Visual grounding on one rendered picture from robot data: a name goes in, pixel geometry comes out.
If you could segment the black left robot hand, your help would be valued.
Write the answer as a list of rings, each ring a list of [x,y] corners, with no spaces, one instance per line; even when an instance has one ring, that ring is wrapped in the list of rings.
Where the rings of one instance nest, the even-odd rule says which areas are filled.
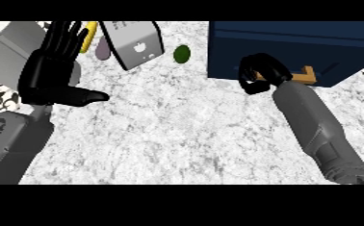
[[[33,51],[18,78],[18,94],[24,104],[85,107],[110,100],[105,92],[70,85],[88,34],[80,21],[52,22],[42,46]]]

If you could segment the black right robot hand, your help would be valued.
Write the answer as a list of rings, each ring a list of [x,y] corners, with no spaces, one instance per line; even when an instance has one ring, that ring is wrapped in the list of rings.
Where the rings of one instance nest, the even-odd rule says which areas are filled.
[[[245,92],[252,95],[268,91],[271,86],[279,87],[293,75],[270,54],[258,53],[242,58],[237,78]]]

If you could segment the dark blue drawer cabinet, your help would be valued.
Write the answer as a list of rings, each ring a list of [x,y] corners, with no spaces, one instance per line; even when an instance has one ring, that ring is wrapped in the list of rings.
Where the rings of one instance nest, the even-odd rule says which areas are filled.
[[[212,21],[208,76],[237,78],[243,57],[267,53],[293,73],[308,65],[332,87],[364,69],[364,21]]]

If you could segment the grey cup with black rim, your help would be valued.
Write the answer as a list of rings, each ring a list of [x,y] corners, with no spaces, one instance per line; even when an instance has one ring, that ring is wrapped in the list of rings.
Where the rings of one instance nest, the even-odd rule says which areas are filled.
[[[162,29],[156,21],[101,21],[111,53],[125,70],[132,70],[165,53]]]

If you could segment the pale purple oval object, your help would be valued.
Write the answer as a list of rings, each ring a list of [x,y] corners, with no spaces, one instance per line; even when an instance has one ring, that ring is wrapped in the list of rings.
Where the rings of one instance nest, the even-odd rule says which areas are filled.
[[[100,43],[95,49],[95,56],[101,61],[108,60],[111,57],[111,50],[108,47],[108,42],[107,42],[105,37],[101,37],[100,39]]]

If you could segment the yellow banana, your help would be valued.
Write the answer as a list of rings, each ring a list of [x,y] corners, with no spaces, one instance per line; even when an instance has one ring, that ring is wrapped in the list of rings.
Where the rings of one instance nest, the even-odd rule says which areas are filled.
[[[89,34],[85,38],[85,42],[83,42],[83,46],[80,49],[82,53],[86,53],[89,51],[91,45],[92,45],[92,40],[94,40],[94,36],[97,33],[97,28],[98,28],[98,22],[97,21],[91,21],[86,25],[86,29],[89,30]]]

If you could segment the green round fruit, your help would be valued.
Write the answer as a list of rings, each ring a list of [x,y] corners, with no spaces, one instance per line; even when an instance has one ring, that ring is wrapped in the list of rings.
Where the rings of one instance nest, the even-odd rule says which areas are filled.
[[[174,51],[174,59],[178,63],[185,63],[191,58],[191,49],[187,45],[179,45]]]

